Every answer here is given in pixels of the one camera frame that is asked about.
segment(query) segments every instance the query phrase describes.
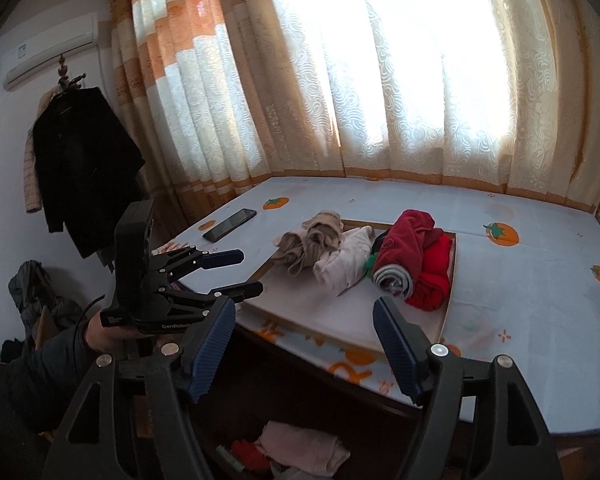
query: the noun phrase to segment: curtain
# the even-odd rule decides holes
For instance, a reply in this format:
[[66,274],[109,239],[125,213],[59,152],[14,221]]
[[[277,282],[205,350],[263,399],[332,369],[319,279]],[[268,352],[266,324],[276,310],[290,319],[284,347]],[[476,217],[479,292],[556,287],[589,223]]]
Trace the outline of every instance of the curtain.
[[113,5],[118,93],[183,222],[280,174],[600,202],[586,0]]

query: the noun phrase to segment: beige curtain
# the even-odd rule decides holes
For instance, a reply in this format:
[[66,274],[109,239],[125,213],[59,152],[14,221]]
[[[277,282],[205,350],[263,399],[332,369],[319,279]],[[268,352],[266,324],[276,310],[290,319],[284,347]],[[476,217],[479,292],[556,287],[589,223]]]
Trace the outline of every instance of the beige curtain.
[[114,9],[127,122],[184,223],[279,174],[600,202],[600,19],[585,0]]

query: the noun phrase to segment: smartphone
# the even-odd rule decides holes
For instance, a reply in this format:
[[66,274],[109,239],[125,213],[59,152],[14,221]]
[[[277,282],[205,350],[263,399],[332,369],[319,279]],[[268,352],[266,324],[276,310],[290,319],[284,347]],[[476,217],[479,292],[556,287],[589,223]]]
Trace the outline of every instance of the smartphone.
[[217,242],[220,238],[227,236],[235,228],[251,220],[254,216],[256,216],[256,212],[253,209],[240,209],[240,211],[232,214],[217,226],[209,229],[202,237],[210,242]]

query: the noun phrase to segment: white tablecloth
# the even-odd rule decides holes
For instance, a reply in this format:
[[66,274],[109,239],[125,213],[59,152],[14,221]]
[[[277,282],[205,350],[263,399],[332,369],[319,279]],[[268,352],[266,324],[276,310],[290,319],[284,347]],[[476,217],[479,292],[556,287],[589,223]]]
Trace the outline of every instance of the white tablecloth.
[[[263,210],[267,200],[278,197],[289,202]],[[215,244],[202,238],[199,226],[220,222],[242,208],[258,214]],[[600,430],[600,227],[592,215],[456,187],[272,178],[174,239],[201,250],[241,249],[243,263],[198,270],[181,281],[207,292],[247,280],[273,254],[272,238],[322,209],[346,219],[384,223],[394,222],[404,209],[419,209],[429,212],[438,227],[458,234],[445,343],[474,359],[512,356],[552,433]],[[485,228],[494,222],[498,228],[504,225],[506,233],[513,228],[520,242],[494,243]],[[290,332],[249,312],[240,312],[238,322],[317,366],[408,403],[385,362],[370,362],[368,356]],[[462,418],[471,416],[466,402]]]

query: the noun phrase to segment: metal screw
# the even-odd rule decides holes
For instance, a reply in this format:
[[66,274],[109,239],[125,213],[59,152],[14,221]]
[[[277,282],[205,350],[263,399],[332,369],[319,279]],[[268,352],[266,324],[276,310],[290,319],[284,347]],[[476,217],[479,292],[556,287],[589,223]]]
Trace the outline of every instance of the metal screw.
[[180,350],[180,347],[177,345],[177,343],[167,343],[162,345],[162,348],[160,348],[162,355],[167,356],[177,354],[178,350]]
[[109,366],[112,361],[113,361],[113,359],[111,358],[111,356],[109,354],[102,354],[101,356],[98,356],[98,358],[96,359],[96,364],[100,368],[102,368],[105,366]]
[[436,343],[431,347],[431,353],[433,355],[437,355],[438,357],[444,357],[449,354],[449,348],[439,343]]
[[497,362],[503,368],[511,368],[513,366],[513,359],[508,355],[499,355]]

